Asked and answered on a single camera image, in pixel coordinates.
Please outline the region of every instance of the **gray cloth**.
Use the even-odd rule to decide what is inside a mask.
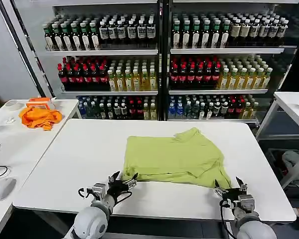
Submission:
[[[286,151],[282,156],[283,162],[285,163],[288,170],[290,170],[299,161],[299,153],[294,151]],[[292,184],[299,187],[299,176],[291,182]]]

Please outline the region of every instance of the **white wall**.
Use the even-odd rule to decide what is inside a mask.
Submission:
[[[0,13],[0,99],[28,99],[38,95]]]

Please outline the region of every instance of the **white table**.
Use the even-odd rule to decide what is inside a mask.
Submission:
[[[274,96],[276,99],[270,106],[266,117],[257,131],[257,140],[260,139],[263,130],[268,127],[279,107],[281,107],[299,126],[299,92],[275,92]],[[282,188],[287,187],[298,176],[299,162],[289,170],[288,174],[281,180],[280,184],[282,185]]]
[[[23,209],[77,213],[91,203],[90,199],[79,197],[79,188],[106,182],[108,176],[122,170],[130,135],[171,137],[192,127],[200,129],[223,152],[225,170],[233,185],[238,186],[236,176],[248,184],[248,192],[255,197],[256,211],[262,220],[292,222],[296,219],[249,127],[229,122],[70,119],[13,205]],[[221,199],[211,188],[139,182],[132,192],[130,198],[114,208],[114,215],[220,219]],[[230,210],[225,210],[224,218],[234,219]]]
[[[12,201],[19,189],[65,122],[77,111],[77,100],[55,100],[55,103],[63,118],[60,123],[53,126],[51,131],[43,131],[42,128],[30,129],[22,125],[18,117],[21,109],[9,111],[5,106],[0,108],[0,164],[9,167],[7,177],[16,179],[13,191],[7,198],[0,201],[0,232],[11,215]],[[5,124],[9,117],[14,117],[15,122]]]

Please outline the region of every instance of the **orange towel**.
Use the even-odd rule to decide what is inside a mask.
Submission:
[[[42,127],[43,130],[51,130],[54,123],[62,120],[62,114],[56,110],[27,107],[19,114],[22,124],[28,128]]]

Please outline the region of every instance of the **computer mouse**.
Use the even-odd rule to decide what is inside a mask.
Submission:
[[[6,198],[14,189],[16,179],[14,178],[1,178],[0,179],[0,200]]]

